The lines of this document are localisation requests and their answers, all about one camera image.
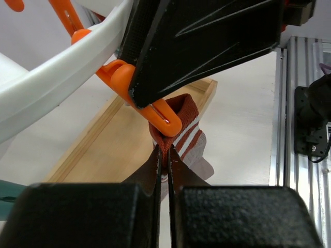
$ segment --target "wooden tray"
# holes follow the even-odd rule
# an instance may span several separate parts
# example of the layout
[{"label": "wooden tray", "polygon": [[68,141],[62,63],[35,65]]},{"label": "wooden tray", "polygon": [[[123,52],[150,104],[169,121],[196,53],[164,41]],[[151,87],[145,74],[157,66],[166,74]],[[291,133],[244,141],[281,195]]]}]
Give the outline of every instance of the wooden tray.
[{"label": "wooden tray", "polygon": [[[189,93],[202,116],[216,87],[216,81],[202,79],[166,98]],[[147,120],[115,96],[89,123],[45,181],[121,182],[148,159],[152,148]]]}]

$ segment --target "metal frame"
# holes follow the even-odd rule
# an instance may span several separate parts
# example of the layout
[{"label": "metal frame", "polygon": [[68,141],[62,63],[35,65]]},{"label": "metal frame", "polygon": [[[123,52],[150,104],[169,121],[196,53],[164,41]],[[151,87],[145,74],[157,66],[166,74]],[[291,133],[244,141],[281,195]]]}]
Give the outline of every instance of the metal frame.
[{"label": "metal frame", "polygon": [[295,189],[309,210],[325,247],[331,247],[331,154],[319,164],[294,153],[294,91],[322,76],[322,40],[292,37],[277,50],[275,109],[269,185]]}]

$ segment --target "red and white striped sock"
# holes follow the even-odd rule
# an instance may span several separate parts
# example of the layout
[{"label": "red and white striped sock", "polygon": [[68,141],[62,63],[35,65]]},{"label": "red and white striped sock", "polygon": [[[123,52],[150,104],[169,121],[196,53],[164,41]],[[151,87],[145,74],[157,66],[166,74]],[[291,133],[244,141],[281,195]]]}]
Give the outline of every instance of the red and white striped sock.
[{"label": "red and white striped sock", "polygon": [[[213,167],[202,157],[206,146],[206,135],[199,128],[199,111],[191,95],[183,94],[167,100],[182,121],[182,130],[175,137],[162,135],[153,125],[149,124],[149,131],[153,144],[158,144],[162,150],[162,165],[168,164],[167,153],[171,145],[175,146],[180,159],[203,180],[214,174]],[[161,199],[168,193],[168,175],[162,175]]]}]

